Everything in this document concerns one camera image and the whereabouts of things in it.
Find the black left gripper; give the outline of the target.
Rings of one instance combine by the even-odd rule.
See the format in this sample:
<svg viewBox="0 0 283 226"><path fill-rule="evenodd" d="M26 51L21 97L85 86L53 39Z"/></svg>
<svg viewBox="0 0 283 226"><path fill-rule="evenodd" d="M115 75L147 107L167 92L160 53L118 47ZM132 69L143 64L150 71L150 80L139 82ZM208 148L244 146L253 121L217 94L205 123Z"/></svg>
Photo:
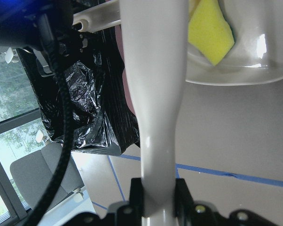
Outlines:
<svg viewBox="0 0 283 226"><path fill-rule="evenodd" d="M37 69L42 77L53 76L81 60L92 42L99 43L96 34L72 28L73 9L39 9L33 16L36 41L33 45Z"/></svg>

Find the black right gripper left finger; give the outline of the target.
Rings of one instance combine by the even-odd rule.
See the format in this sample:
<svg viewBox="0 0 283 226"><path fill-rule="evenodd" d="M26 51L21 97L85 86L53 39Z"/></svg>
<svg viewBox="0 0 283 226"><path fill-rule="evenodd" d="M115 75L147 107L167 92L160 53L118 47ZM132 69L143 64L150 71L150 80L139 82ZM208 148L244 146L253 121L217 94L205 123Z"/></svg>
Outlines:
<svg viewBox="0 0 283 226"><path fill-rule="evenodd" d="M111 204L104 218L82 212L66 222L67 226L141 226L144 214L144 189L141 178L132 178L129 200Z"/></svg>

